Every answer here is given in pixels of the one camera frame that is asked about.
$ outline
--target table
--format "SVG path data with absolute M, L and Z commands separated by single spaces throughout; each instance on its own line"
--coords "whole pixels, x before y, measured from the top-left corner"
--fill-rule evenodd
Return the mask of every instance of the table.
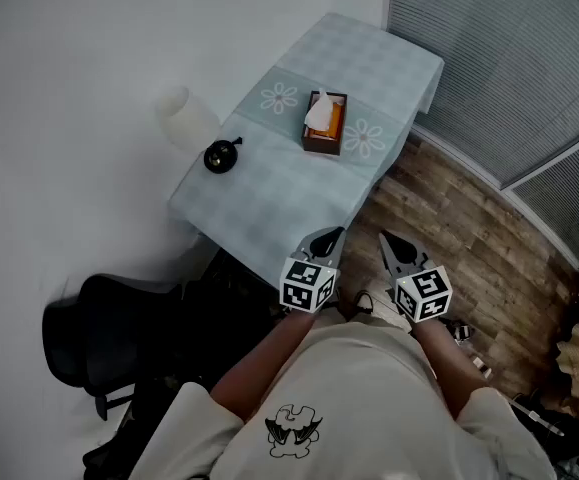
M 302 238 L 349 226 L 400 154 L 416 113 L 429 110 L 443 65 L 376 27 L 325 15 L 225 121 L 220 138 L 244 140 L 234 168 L 213 174 L 199 157 L 170 213 L 277 287 Z M 309 96 L 319 88 L 348 94 L 339 157 L 302 149 Z

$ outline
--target wooden floor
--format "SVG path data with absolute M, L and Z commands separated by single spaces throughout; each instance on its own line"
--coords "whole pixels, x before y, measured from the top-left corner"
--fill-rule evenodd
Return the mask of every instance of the wooden floor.
M 454 289 L 450 315 L 476 329 L 471 347 L 493 369 L 492 384 L 529 394 L 555 363 L 559 324 L 577 274 L 516 210 L 427 143 L 409 139 L 349 229 L 343 297 L 367 289 L 375 311 L 395 310 L 377 235 L 424 243 Z

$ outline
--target baseboard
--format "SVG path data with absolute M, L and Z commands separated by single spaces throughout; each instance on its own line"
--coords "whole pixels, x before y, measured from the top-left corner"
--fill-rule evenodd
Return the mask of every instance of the baseboard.
M 545 222 L 536 215 L 536 213 L 527 206 L 522 199 L 520 199 L 512 190 L 501 191 L 500 187 L 502 184 L 495 177 L 489 174 L 481 165 L 474 162 L 471 158 L 465 155 L 462 151 L 458 150 L 447 141 L 441 139 L 437 135 L 431 133 L 429 130 L 413 125 L 411 133 L 425 142 L 429 142 L 433 146 L 437 147 L 451 159 L 458 162 L 469 172 L 477 176 L 480 180 L 486 183 L 492 190 L 505 199 L 511 206 L 518 210 L 522 216 L 527 219 L 531 224 L 533 224 L 544 237 L 551 242 L 551 244 L 564 256 L 564 258 L 569 262 L 569 264 L 579 270 L 579 261 L 575 254 L 571 252 L 571 249 L 558 237 L 558 235 L 549 227 Z

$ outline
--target forearm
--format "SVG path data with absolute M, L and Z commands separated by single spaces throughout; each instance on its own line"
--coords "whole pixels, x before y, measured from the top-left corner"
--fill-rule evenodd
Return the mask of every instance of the forearm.
M 487 382 L 442 322 L 427 320 L 413 324 L 412 329 L 436 373 L 449 411 L 457 418 L 471 393 Z
M 251 352 L 229 370 L 211 390 L 225 409 L 246 420 L 298 348 L 315 321 L 315 315 L 292 311 Z

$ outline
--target cartoon character print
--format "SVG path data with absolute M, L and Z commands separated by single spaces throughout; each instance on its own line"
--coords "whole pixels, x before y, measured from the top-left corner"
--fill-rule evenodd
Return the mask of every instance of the cartoon character print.
M 313 421 L 315 415 L 316 411 L 311 407 L 304 406 L 300 411 L 294 412 L 293 404 L 288 404 L 278 409 L 275 419 L 266 418 L 268 439 L 273 444 L 269 451 L 271 456 L 280 458 L 293 455 L 302 459 L 309 455 L 309 445 L 320 437 L 316 428 L 322 418 Z

